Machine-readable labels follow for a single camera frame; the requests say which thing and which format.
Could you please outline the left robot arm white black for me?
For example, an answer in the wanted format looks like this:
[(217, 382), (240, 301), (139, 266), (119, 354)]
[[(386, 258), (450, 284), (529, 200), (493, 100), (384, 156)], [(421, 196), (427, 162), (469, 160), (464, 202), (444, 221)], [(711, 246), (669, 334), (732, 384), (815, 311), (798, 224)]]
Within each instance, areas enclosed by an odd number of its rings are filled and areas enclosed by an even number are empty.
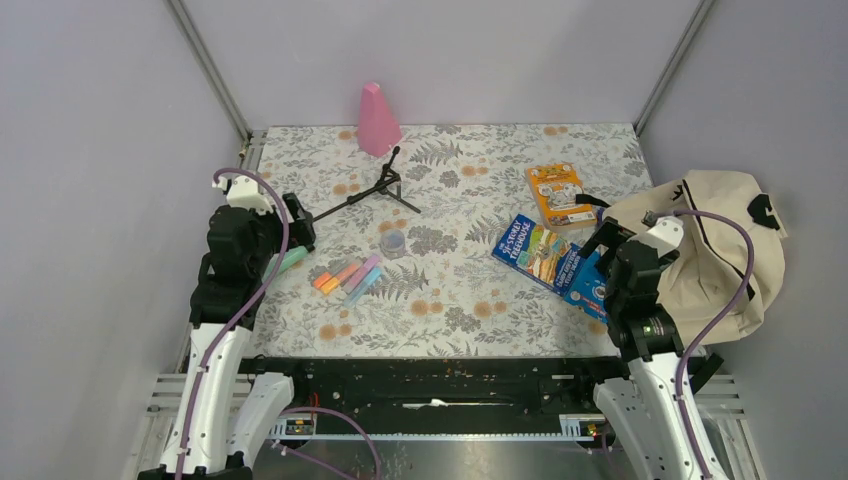
[(314, 249), (313, 216), (286, 193), (277, 209), (223, 205), (209, 220), (208, 251), (190, 297), (186, 380), (158, 465), (140, 479), (251, 479), (269, 429), (284, 408), (309, 401), (310, 385), (293, 373), (256, 377), (247, 400), (231, 411), (236, 377), (265, 289)]

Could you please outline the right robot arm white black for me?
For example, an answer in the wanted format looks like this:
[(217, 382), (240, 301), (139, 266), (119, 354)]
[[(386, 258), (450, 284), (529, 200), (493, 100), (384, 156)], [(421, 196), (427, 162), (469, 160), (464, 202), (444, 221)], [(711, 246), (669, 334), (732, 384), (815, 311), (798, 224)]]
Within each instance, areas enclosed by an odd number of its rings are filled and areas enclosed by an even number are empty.
[(624, 373), (578, 379), (575, 402), (601, 411), (641, 479), (725, 479), (699, 415), (685, 349), (659, 302), (661, 274), (679, 256), (681, 220), (661, 217), (642, 233), (605, 219), (579, 254), (599, 248), (608, 334)]

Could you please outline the cream canvas backpack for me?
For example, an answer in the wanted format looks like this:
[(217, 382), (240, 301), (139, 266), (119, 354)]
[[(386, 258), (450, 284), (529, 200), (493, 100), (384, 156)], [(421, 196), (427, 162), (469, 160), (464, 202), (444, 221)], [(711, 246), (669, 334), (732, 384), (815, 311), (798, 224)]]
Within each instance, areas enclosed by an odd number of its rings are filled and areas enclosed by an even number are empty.
[(735, 342), (754, 333), (780, 293), (786, 230), (751, 174), (691, 170), (605, 209), (602, 217), (643, 233), (647, 212), (682, 214), (679, 257), (661, 275), (659, 303), (683, 344)]

